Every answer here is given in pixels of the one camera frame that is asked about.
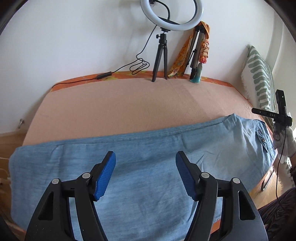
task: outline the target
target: white ring light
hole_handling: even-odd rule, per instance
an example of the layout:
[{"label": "white ring light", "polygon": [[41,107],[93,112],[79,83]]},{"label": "white ring light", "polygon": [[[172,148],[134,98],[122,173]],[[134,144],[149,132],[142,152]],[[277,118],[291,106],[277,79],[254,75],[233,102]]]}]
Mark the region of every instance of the white ring light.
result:
[{"label": "white ring light", "polygon": [[172,23],[167,23],[160,19],[151,9],[149,0],[141,0],[141,7],[146,15],[146,17],[156,24],[157,26],[167,29],[167,30],[172,30],[172,31],[185,31],[194,28],[201,20],[202,15],[203,15],[203,6],[201,0],[193,0],[197,9],[196,9],[196,14],[195,16],[187,23],[184,24],[172,24]]}]

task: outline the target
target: glove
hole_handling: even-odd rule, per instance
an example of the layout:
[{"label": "glove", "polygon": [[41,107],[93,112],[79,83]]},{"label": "glove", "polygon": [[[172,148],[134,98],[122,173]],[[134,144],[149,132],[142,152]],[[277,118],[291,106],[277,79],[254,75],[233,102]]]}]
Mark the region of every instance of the glove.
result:
[{"label": "glove", "polygon": [[274,123],[274,126],[273,126],[274,149],[278,150],[279,157],[283,152],[284,160],[286,160],[287,157],[292,157],[296,153],[296,141],[293,136],[293,130],[289,126],[287,127],[285,146],[283,150],[285,132],[286,132],[285,130],[281,129],[281,125],[279,123]]}]

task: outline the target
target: striped pillow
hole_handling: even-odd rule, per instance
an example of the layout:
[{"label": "striped pillow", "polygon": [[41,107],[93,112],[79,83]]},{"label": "striped pillow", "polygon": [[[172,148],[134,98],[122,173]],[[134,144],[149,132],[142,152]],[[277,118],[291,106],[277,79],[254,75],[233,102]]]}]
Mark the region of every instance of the striped pillow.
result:
[{"label": "striped pillow", "polygon": [[[276,98],[272,73],[254,46],[248,51],[246,66],[241,77],[248,100],[253,107],[275,111]],[[269,126],[273,125],[272,119],[268,118],[266,121]]]}]

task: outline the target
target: mattress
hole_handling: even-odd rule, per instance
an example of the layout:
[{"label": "mattress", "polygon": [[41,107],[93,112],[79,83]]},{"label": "mattress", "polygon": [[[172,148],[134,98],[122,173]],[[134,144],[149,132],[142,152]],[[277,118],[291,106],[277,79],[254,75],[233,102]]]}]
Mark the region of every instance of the mattress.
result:
[{"label": "mattress", "polygon": [[202,123],[237,114],[261,119],[230,84],[184,79],[117,79],[52,91],[41,103],[23,145]]}]

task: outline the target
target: black cable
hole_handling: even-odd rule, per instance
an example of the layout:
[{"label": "black cable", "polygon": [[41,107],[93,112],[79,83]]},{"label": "black cable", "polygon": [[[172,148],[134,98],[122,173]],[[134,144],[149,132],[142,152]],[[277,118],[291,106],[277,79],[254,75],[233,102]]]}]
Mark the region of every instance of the black cable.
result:
[{"label": "black cable", "polygon": [[166,7],[166,9],[167,9],[167,11],[168,11],[168,18],[167,18],[167,20],[170,20],[170,9],[168,8],[168,6],[165,5],[163,2],[161,2],[161,1],[159,1],[159,0],[153,0],[153,1],[154,1],[154,2],[158,2],[158,3],[160,3],[160,4],[162,4],[163,6]]},{"label": "black cable", "polygon": [[[166,7],[166,9],[167,9],[167,11],[168,11],[168,20],[170,20],[170,9],[168,8],[168,6],[167,6],[166,4],[164,4],[163,2],[159,1],[159,0],[153,0],[153,1],[154,1],[154,2],[158,2],[158,3],[160,3],[160,4],[162,4],[163,6]],[[131,63],[129,63],[129,64],[126,64],[126,65],[120,67],[119,69],[117,69],[117,70],[115,70],[115,71],[113,71],[112,74],[115,73],[115,72],[117,72],[118,70],[121,70],[122,68],[124,68],[124,67],[126,67],[126,66],[131,65],[131,64],[133,64],[133,65],[129,68],[129,70],[131,71],[131,74],[132,74],[132,75],[135,75],[135,74],[139,73],[140,71],[145,70],[145,69],[148,69],[148,68],[150,67],[150,63],[149,63],[148,61],[144,60],[143,58],[139,58],[138,56],[139,56],[141,53],[144,52],[144,50],[145,50],[145,48],[146,48],[146,46],[147,46],[147,44],[148,44],[148,42],[149,42],[149,40],[150,40],[150,38],[151,38],[153,32],[154,32],[154,30],[156,29],[156,27],[157,27],[157,25],[155,25],[154,29],[152,30],[152,32],[151,32],[151,34],[150,34],[150,36],[149,36],[149,38],[148,38],[148,40],[147,40],[147,42],[146,42],[146,44],[145,44],[143,50],[142,50],[140,53],[138,53],[138,54],[136,55],[136,60],[133,61],[133,62],[131,62]]]},{"label": "black cable", "polygon": [[[285,147],[285,142],[286,142],[286,134],[287,134],[287,129],[285,131],[285,138],[284,138],[284,143],[283,143],[283,150],[281,151],[281,157],[283,156],[283,152],[284,152],[284,147]],[[278,179],[279,179],[279,164],[281,162],[281,157],[279,159],[279,163],[278,163],[278,166],[277,166],[277,171],[276,171],[276,199],[277,201],[279,202],[279,205],[281,206],[282,210],[284,210],[286,213],[288,213],[284,208],[283,206],[281,205],[281,202],[279,201],[279,198],[277,196],[277,184],[278,184]]]},{"label": "black cable", "polygon": [[53,87],[55,87],[56,85],[60,85],[60,84],[72,84],[72,83],[81,82],[81,81],[88,81],[88,80],[78,80],[78,81],[73,81],[73,82],[57,83],[57,84],[53,85]]},{"label": "black cable", "polygon": [[[145,44],[143,50],[142,50],[140,53],[138,53],[138,54],[136,55],[136,60],[135,60],[134,62],[131,62],[131,63],[129,63],[129,64],[126,64],[126,65],[120,67],[119,69],[113,71],[112,73],[115,73],[115,72],[117,72],[118,70],[120,70],[120,69],[122,69],[122,68],[124,68],[124,67],[126,67],[126,66],[128,66],[128,65],[134,64],[134,63],[137,62],[137,61],[140,61],[140,62],[137,63],[137,64],[134,64],[134,65],[132,65],[132,66],[130,67],[130,71],[132,72],[132,73],[131,73],[132,75],[135,75],[135,74],[139,73],[140,71],[145,70],[145,69],[147,69],[147,68],[150,67],[150,63],[149,63],[149,62],[147,62],[147,61],[144,60],[143,58],[138,58],[138,56],[139,56],[141,53],[144,52],[144,50],[145,50],[145,48],[146,48],[146,46],[147,46],[147,44],[148,44],[148,42],[149,42],[149,40],[150,40],[150,38],[151,38],[153,32],[154,32],[154,30],[156,29],[156,27],[157,27],[157,25],[155,25],[154,29],[152,30],[152,32],[151,32],[151,34],[150,34],[150,36],[149,36],[149,38],[148,38],[148,40],[147,40],[147,42],[146,42],[146,44]],[[140,66],[139,66],[138,68],[136,68],[136,69],[133,70],[132,67],[137,66],[137,65],[140,65]]]},{"label": "black cable", "polygon": [[[160,3],[160,4],[162,4],[163,6],[166,7],[166,9],[167,9],[167,11],[168,11],[168,20],[170,20],[170,9],[168,8],[168,6],[167,6],[166,4],[164,4],[163,2],[159,1],[159,0],[153,0],[153,1],[154,1],[154,2],[158,2],[158,3]],[[153,28],[153,30],[152,30],[152,32],[151,32],[151,34],[150,34],[150,36],[149,36],[149,38],[148,38],[148,40],[147,40],[147,42],[146,42],[144,48],[143,48],[143,50],[142,50],[140,53],[138,53],[138,54],[136,55],[136,60],[135,60],[135,61],[133,61],[133,62],[131,62],[131,63],[129,63],[129,64],[126,64],[126,65],[120,67],[119,69],[117,69],[117,70],[115,70],[115,71],[113,71],[113,72],[108,72],[108,73],[110,73],[110,74],[108,74],[108,73],[100,74],[100,75],[96,76],[95,78],[88,79],[88,80],[94,80],[94,79],[99,80],[99,79],[102,79],[103,77],[110,76],[110,75],[112,75],[113,73],[117,72],[118,70],[121,70],[122,68],[124,68],[124,67],[126,67],[126,66],[129,66],[129,65],[131,65],[131,64],[133,64],[133,65],[130,67],[129,70],[131,71],[131,74],[132,74],[132,75],[135,75],[135,74],[139,73],[139,72],[142,71],[142,70],[148,69],[148,68],[150,67],[150,63],[149,63],[148,61],[144,60],[143,58],[139,58],[138,56],[139,56],[141,53],[144,52],[144,50],[145,50],[145,48],[146,48],[146,46],[147,46],[147,44],[148,44],[148,42],[149,42],[149,40],[150,40],[150,38],[151,38],[153,32],[154,32],[154,30],[156,29],[156,27],[157,27],[157,25],[155,25],[155,27]],[[60,84],[71,84],[71,83],[76,83],[76,82],[81,82],[81,81],[88,81],[88,80],[78,80],[78,81],[73,81],[73,82],[57,83],[57,84],[53,85],[53,87],[56,86],[56,85],[60,85]]]}]

